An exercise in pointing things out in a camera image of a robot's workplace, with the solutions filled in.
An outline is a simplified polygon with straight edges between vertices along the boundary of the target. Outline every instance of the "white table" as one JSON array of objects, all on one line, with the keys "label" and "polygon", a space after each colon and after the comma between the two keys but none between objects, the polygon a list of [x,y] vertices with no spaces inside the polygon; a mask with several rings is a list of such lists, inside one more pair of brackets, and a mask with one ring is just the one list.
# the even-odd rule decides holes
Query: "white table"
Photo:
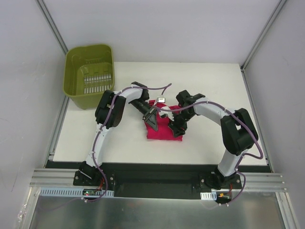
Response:
[{"label": "white table", "polygon": [[[228,108],[245,108],[253,113],[238,64],[116,62],[115,89],[138,81],[148,87],[173,83],[165,92],[166,104],[177,104],[176,95],[188,90],[202,93]],[[151,99],[161,91],[149,91]],[[95,136],[95,109],[81,110],[72,100],[62,126],[54,161],[84,161]],[[122,121],[105,146],[104,162],[160,164],[218,164],[224,154],[220,126],[202,116],[188,122],[183,141],[147,140],[142,114],[126,105]],[[254,146],[251,153],[258,155]],[[246,157],[242,165],[266,165],[266,161]]]}]

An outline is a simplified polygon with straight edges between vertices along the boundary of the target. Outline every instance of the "green basket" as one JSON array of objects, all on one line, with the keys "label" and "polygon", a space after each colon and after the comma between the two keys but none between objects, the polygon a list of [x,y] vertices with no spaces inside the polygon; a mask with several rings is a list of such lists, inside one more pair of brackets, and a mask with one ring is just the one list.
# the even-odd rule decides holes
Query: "green basket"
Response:
[{"label": "green basket", "polygon": [[63,91],[79,108],[97,107],[104,91],[113,87],[113,57],[108,45],[81,46],[68,51]]}]

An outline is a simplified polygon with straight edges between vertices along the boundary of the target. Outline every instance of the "olive green bin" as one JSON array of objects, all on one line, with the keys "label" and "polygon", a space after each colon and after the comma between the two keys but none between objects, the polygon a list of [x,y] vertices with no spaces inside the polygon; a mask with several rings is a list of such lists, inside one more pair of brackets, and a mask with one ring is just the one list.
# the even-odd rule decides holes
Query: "olive green bin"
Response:
[{"label": "olive green bin", "polygon": [[80,46],[68,51],[63,91],[81,109],[97,107],[114,87],[112,50],[108,45]]}]

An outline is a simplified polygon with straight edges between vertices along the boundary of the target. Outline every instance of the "red cloth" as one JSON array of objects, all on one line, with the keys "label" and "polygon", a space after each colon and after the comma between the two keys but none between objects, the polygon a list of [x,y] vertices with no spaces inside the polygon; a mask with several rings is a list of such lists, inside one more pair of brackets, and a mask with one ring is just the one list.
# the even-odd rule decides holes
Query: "red cloth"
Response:
[{"label": "red cloth", "polygon": [[[154,100],[149,101],[149,105],[152,106],[154,104]],[[157,107],[162,108],[166,106],[165,104],[157,103]],[[170,109],[178,109],[179,106],[170,106]],[[146,122],[147,128],[147,139],[155,139],[155,140],[173,140],[173,141],[182,141],[182,136],[174,137],[173,131],[171,128],[168,127],[170,119],[168,117],[161,118],[159,116],[159,112],[157,113],[157,124],[158,124],[158,131],[152,129]]]}]

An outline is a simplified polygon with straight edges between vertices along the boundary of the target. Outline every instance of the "metal frame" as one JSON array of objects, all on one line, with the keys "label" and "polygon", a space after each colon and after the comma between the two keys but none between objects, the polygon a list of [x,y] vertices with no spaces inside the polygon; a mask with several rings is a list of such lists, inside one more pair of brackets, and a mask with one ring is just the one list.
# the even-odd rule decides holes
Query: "metal frame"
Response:
[{"label": "metal frame", "polygon": [[[41,9],[42,14],[44,15],[47,23],[50,26],[56,40],[58,41],[62,51],[64,54],[68,52],[68,48],[54,22],[52,16],[44,2],[44,0],[36,0],[39,8]],[[287,0],[280,0],[274,9],[272,15],[268,19],[266,25],[264,26],[262,32],[259,34],[257,40],[255,41],[251,51],[249,52],[244,64],[241,67],[241,71],[243,74],[245,86],[249,95],[249,100],[251,107],[254,112],[254,118],[257,123],[258,132],[260,136],[262,136],[261,129],[259,126],[259,122],[257,121],[256,112],[255,112],[255,105],[252,100],[251,92],[249,90],[248,84],[245,80],[244,71],[248,66],[249,62],[251,61],[253,55],[257,51],[258,47],[260,46],[262,40],[264,39],[265,35],[271,28],[273,22],[279,15],[280,11],[282,10],[283,6],[286,4]],[[50,147],[48,150],[48,159],[52,159],[52,156],[55,152],[56,145],[58,142],[58,138],[60,135],[62,123],[66,114],[66,110],[68,107],[69,99],[67,97],[64,98],[61,111],[59,113],[56,126],[53,131]],[[263,149],[267,154],[265,144],[263,139],[261,139]],[[28,198],[26,199],[24,209],[24,217],[22,218],[22,222],[20,223],[20,228],[29,228],[31,219],[35,210],[35,206],[38,200],[38,196],[41,190],[41,187],[75,187],[73,186],[73,178],[75,169],[36,169],[33,174],[33,178],[30,182],[30,189]],[[299,228],[297,224],[297,220],[295,218],[295,214],[291,207],[291,202],[289,195],[287,193],[287,184],[283,180],[283,176],[281,174],[276,173],[245,173],[247,176],[247,183],[245,187],[245,191],[247,192],[275,192],[276,197],[278,199],[279,208],[283,217],[283,221],[285,227],[287,229]]]}]

